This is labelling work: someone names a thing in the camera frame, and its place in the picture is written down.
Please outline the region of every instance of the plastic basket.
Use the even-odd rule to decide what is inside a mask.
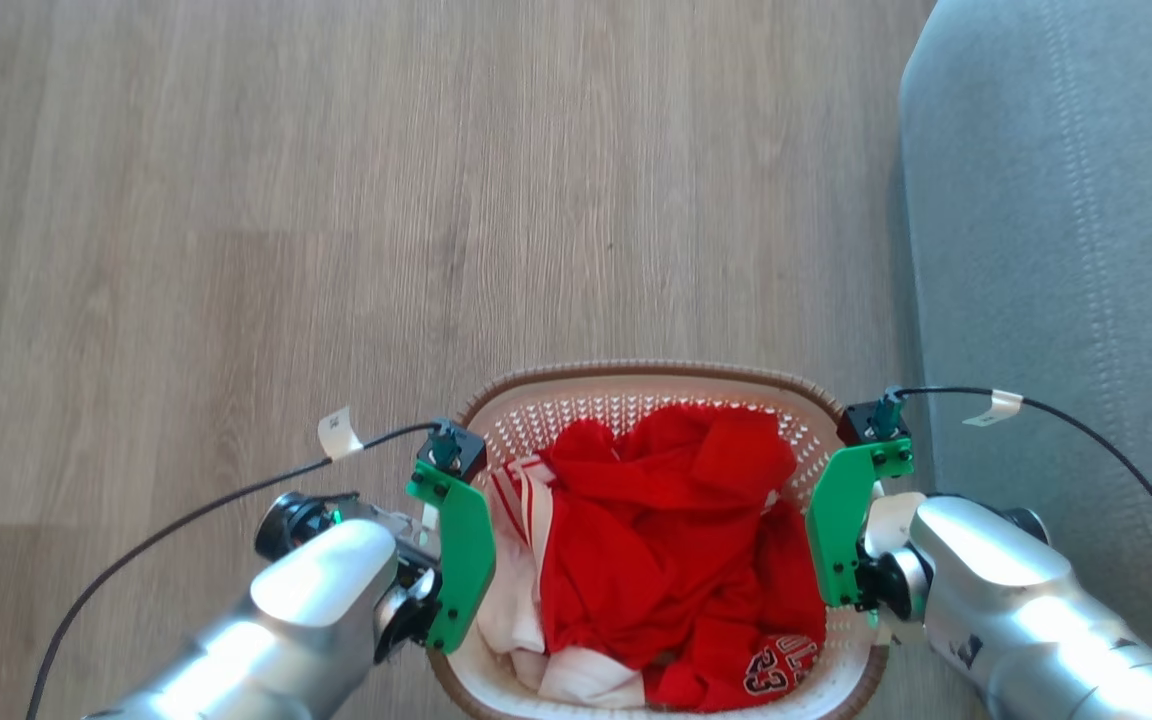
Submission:
[[[620,433],[655,407],[673,402],[753,406],[780,414],[781,432],[799,461],[781,495],[803,509],[829,455],[841,447],[835,426],[842,406],[814,384],[721,365],[599,363],[531,370],[491,384],[470,401],[461,419],[486,439],[490,470],[550,445],[571,420],[597,418]],[[873,696],[886,669],[887,647],[878,646],[877,639],[867,615],[829,611],[819,660],[796,691],[761,707],[705,717],[850,719]],[[453,655],[430,652],[429,659],[448,696],[480,720],[694,717],[544,700],[513,676],[508,662],[494,657],[476,630]]]

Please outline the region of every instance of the green bracket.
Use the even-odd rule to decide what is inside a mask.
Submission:
[[[465,642],[495,575],[495,537],[483,493],[424,460],[416,461],[407,494],[439,510],[444,586],[439,589],[438,615],[429,628],[425,646],[452,653]]]
[[[808,543],[820,600],[844,607],[861,599],[856,566],[861,528],[865,524],[874,483],[914,472],[909,438],[844,447],[824,468],[808,507]]]

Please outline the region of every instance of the gray sofa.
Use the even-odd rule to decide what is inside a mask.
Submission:
[[[1062,407],[1152,479],[1152,1],[941,0],[901,83],[927,382]],[[1033,410],[932,402],[937,488],[1033,507],[1152,644],[1152,502]]]

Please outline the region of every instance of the red clothing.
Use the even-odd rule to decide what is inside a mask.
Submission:
[[[772,414],[668,406],[621,438],[579,420],[541,450],[556,476],[539,579],[547,652],[643,670],[646,702],[676,710],[791,691],[824,639],[824,606],[799,511],[764,515],[796,465],[779,430]]]

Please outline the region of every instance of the black cable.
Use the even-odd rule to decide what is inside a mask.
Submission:
[[[415,425],[407,425],[403,429],[391,430],[391,432],[382,435],[371,438],[369,441],[362,444],[363,450],[370,450],[370,448],[378,445],[387,444],[394,438],[402,435],[420,432],[420,430],[437,430],[440,425],[438,423],[417,423]],[[83,592],[78,593],[78,600],[74,601],[69,606],[69,609],[65,613],[65,617],[60,619],[60,624],[56,626],[56,631],[51,635],[51,642],[47,643],[47,651],[41,653],[41,664],[38,665],[38,675],[33,680],[33,694],[29,696],[29,710],[24,714],[26,720],[36,720],[38,717],[38,708],[41,706],[41,691],[47,684],[47,675],[51,674],[51,665],[56,660],[56,652],[60,650],[60,641],[65,638],[65,634],[69,632],[69,626],[74,624],[74,619],[78,617],[78,612],[83,609],[84,605],[88,605],[88,600],[91,600],[96,591],[99,591],[100,586],[105,584],[106,579],[113,578],[114,574],[119,570],[126,568],[128,562],[136,560],[142,552],[147,548],[154,547],[158,541],[162,538],[177,532],[181,528],[194,523],[197,518],[209,514],[212,510],[219,509],[229,505],[229,502],[238,500],[238,498],[252,495],[253,492],[260,492],[263,488],[271,486],[276,486],[279,483],[283,483],[294,478],[300,478],[302,475],[311,473],[313,470],[325,468],[332,464],[332,458],[324,457],[314,462],[310,462],[308,465],[301,465],[294,470],[285,471],[285,473],[275,475],[275,477],[267,480],[262,480],[251,486],[243,488],[236,488],[236,491],[229,493],[229,495],[219,497],[215,500],[198,507],[196,510],[187,511],[184,515],[180,516],[177,520],[173,520],[172,523],[166,525],[166,528],[159,530],[159,532],[145,538],[145,541],[137,544],[132,550],[127,551],[119,560],[115,560],[109,568],[101,570],[100,575],[96,575],[96,579],[88,583],[86,588],[83,588]]]
[[[910,395],[992,396],[993,392],[994,392],[993,389],[983,387],[961,387],[961,386],[960,387],[905,387],[896,391],[896,397],[905,397]],[[1123,452],[1120,450],[1117,447],[1115,447],[1113,442],[1108,441],[1108,439],[1106,439],[1105,435],[1096,432],[1096,430],[1090,429],[1087,424],[1083,423],[1083,420],[1079,420],[1078,418],[1075,418],[1075,416],[1066,414],[1064,410],[1060,410],[1056,407],[1047,406],[1046,402],[1034,400],[1033,397],[1022,397],[1021,403],[1023,406],[1030,406],[1033,407],[1034,409],[1043,410],[1044,414],[1055,416],[1055,418],[1064,420],[1064,423],[1069,423],[1074,427],[1082,430],[1083,434],[1085,434],[1086,437],[1094,439],[1094,441],[1097,441],[1098,445],[1104,447],[1106,450],[1109,450],[1111,455],[1114,455],[1114,457],[1116,457],[1116,460],[1121,462],[1121,464],[1123,464],[1126,469],[1128,469],[1129,473],[1132,473],[1132,477],[1137,479],[1137,482],[1140,484],[1140,487],[1144,487],[1144,492],[1149,493],[1149,498],[1151,498],[1152,500],[1152,483],[1149,482],[1149,479],[1144,477],[1144,473],[1139,470],[1139,468],[1137,468],[1132,461],[1128,460],[1128,456],[1124,455]]]

